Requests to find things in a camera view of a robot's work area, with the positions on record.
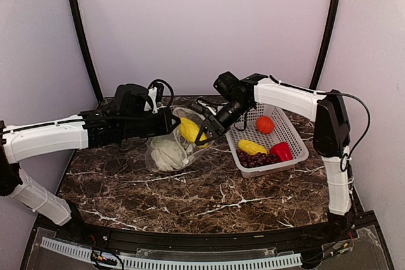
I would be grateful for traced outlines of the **clear polka dot zip bag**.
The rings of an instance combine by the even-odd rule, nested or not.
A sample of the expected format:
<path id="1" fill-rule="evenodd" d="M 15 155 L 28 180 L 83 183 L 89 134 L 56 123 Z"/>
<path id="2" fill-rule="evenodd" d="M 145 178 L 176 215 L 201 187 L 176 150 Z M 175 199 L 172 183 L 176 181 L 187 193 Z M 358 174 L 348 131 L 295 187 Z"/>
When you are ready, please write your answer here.
<path id="1" fill-rule="evenodd" d="M 153 172 L 174 172 L 190 166 L 212 145 L 196 145 L 204 116 L 185 107 L 175 107 L 175 116 L 181 119 L 179 126 L 169 135 L 154 137 L 145 153 L 146 168 Z"/>

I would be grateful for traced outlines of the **white cauliflower toy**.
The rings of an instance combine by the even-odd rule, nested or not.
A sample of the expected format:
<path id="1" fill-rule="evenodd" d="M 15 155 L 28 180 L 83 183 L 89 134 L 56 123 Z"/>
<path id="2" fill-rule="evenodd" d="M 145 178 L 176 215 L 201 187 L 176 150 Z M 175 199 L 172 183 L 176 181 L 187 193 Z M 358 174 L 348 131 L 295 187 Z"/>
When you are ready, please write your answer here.
<path id="1" fill-rule="evenodd" d="M 158 171 L 180 170 L 189 163 L 187 153 L 176 141 L 156 137 L 152 140 L 150 147 L 151 158 Z"/>

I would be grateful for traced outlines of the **white plastic perforated basket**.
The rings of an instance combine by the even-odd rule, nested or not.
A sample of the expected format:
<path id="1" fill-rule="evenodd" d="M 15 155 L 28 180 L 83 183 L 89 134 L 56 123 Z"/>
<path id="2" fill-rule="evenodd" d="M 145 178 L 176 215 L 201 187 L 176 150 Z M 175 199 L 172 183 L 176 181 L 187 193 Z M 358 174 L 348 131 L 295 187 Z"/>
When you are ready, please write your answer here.
<path id="1" fill-rule="evenodd" d="M 268 116 L 275 124 L 275 129 L 271 134 L 263 134 L 256 128 L 256 120 L 261 116 Z M 235 164 L 244 178 L 253 178 L 261 175 L 287 170 L 293 165 L 305 161 L 309 156 L 309 151 L 296 131 L 293 124 L 288 119 L 284 111 L 278 107 L 266 104 L 258 104 L 252 108 L 247 116 L 232 125 L 226 133 L 226 139 L 234 157 Z M 292 159 L 276 164 L 267 164 L 256 168 L 244 167 L 237 155 L 240 140 L 249 140 L 255 144 L 270 150 L 274 145 L 285 142 L 291 151 Z"/>

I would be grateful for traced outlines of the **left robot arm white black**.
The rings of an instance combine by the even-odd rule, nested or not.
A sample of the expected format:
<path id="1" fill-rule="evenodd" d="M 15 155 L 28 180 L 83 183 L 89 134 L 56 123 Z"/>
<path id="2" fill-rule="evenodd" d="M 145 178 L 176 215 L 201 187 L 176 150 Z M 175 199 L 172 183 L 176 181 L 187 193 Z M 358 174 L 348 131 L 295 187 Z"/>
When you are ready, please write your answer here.
<path id="1" fill-rule="evenodd" d="M 119 85 L 115 96 L 95 110 L 60 120 L 25 126 L 1 124 L 1 196 L 21 202 L 50 219 L 76 242 L 89 237 L 89 227 L 71 202 L 59 198 L 34 181 L 20 161 L 63 150 L 119 144 L 128 138 L 168 135 L 180 124 L 167 104 L 160 107 L 169 85 L 155 80 L 148 87 Z"/>

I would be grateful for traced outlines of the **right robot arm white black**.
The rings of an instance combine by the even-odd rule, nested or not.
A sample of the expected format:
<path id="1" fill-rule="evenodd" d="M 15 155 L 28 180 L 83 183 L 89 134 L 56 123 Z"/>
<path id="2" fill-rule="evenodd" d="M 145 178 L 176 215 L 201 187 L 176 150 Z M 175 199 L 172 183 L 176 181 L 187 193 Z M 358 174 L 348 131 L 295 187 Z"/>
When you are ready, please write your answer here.
<path id="1" fill-rule="evenodd" d="M 213 86 L 227 103 L 214 113 L 204 106 L 194 107 L 205 117 L 194 143 L 202 146 L 221 137 L 256 104 L 279 107 L 309 119 L 315 124 L 313 147 L 327 174 L 328 222 L 323 226 L 323 236 L 330 241 L 346 236 L 355 217 L 351 168 L 354 148 L 349 145 L 351 127 L 343 100 L 346 94 L 305 89 L 258 73 L 238 79 L 229 71 L 219 75 Z"/>

